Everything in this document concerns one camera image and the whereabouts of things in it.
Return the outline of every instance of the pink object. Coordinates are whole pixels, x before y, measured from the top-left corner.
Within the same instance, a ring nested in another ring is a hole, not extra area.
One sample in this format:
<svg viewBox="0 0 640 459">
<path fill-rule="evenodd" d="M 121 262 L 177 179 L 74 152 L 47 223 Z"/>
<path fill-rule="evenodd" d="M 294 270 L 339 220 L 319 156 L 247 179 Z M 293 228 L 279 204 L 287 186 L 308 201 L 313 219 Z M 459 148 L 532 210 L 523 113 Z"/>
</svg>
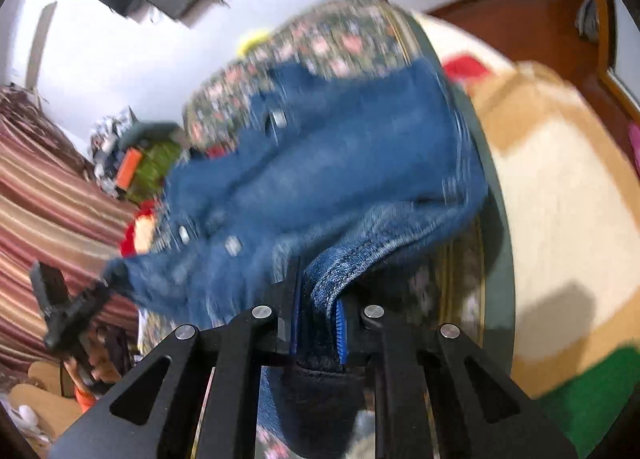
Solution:
<svg viewBox="0 0 640 459">
<path fill-rule="evenodd" d="M 362 51 L 362 38 L 354 34 L 346 34 L 342 37 L 342 44 L 351 54 L 359 54 Z"/>
<path fill-rule="evenodd" d="M 629 140 L 631 141 L 631 147 L 634 149 L 636 171 L 640 175 L 640 126 L 634 122 L 629 124 Z"/>
</svg>

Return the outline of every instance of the orange object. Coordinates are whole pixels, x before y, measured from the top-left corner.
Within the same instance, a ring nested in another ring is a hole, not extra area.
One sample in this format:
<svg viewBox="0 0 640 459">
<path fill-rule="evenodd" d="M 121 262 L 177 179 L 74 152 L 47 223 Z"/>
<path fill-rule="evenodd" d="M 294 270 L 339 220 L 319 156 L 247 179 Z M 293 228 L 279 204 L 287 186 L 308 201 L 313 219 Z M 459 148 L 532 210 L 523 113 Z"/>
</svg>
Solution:
<svg viewBox="0 0 640 459">
<path fill-rule="evenodd" d="M 142 152 L 140 152 L 140 150 L 136 150 L 135 148 L 127 150 L 127 154 L 124 156 L 122 165 L 120 165 L 120 170 L 118 170 L 118 175 L 116 176 L 116 186 L 118 188 L 122 188 L 123 190 L 129 188 L 140 161 L 142 161 Z"/>
<path fill-rule="evenodd" d="M 92 394 L 90 394 L 89 392 L 83 392 L 77 387 L 76 387 L 76 399 L 80 404 L 80 410 L 82 410 L 82 413 L 85 413 L 92 406 L 94 406 L 96 401 L 95 397 Z"/>
</svg>

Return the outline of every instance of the yellow object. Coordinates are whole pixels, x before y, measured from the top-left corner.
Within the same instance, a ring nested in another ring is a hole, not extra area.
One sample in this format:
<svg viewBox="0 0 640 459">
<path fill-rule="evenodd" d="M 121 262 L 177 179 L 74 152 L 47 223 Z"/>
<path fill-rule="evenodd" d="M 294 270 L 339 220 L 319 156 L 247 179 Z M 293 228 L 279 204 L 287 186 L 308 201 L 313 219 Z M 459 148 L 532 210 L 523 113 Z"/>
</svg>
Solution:
<svg viewBox="0 0 640 459">
<path fill-rule="evenodd" d="M 265 43 L 271 37 L 271 31 L 266 29 L 258 29 L 249 33 L 247 36 L 240 40 L 238 46 L 238 56 L 244 58 L 250 51 L 258 47 L 258 45 Z"/>
</svg>

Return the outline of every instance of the striped curtain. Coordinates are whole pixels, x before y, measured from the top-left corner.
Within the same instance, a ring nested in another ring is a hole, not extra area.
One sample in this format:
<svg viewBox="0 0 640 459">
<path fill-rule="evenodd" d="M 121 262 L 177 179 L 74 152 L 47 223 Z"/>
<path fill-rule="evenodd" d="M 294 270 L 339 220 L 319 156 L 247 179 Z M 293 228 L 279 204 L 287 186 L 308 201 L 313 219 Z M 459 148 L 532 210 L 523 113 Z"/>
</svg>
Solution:
<svg viewBox="0 0 640 459">
<path fill-rule="evenodd" d="M 88 181 L 89 163 L 18 87 L 0 87 L 0 362 L 25 371 L 50 359 L 29 270 L 59 267 L 72 294 L 118 255 L 135 208 Z M 114 298 L 100 316 L 135 334 L 137 311 Z"/>
</svg>

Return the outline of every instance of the pile of clothes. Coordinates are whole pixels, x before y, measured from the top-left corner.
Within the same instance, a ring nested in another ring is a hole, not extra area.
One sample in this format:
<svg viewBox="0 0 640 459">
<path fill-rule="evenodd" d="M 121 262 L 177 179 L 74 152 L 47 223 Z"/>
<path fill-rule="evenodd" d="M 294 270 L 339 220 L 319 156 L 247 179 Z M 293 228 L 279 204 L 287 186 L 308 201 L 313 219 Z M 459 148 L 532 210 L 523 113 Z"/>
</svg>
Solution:
<svg viewBox="0 0 640 459">
<path fill-rule="evenodd" d="M 393 9 L 324 3 L 207 82 L 186 107 L 197 150 L 164 182 L 156 251 L 104 271 L 137 305 L 206 329 L 300 259 L 298 365 L 263 371 L 258 424 L 309 458 L 339 457 L 365 406 L 337 356 L 340 294 L 401 303 L 487 193 L 442 68 L 398 48 Z"/>
<path fill-rule="evenodd" d="M 89 142 L 96 184 L 113 198 L 136 204 L 152 199 L 182 151 L 181 140 L 177 123 L 138 121 L 129 107 L 102 118 Z"/>
</svg>

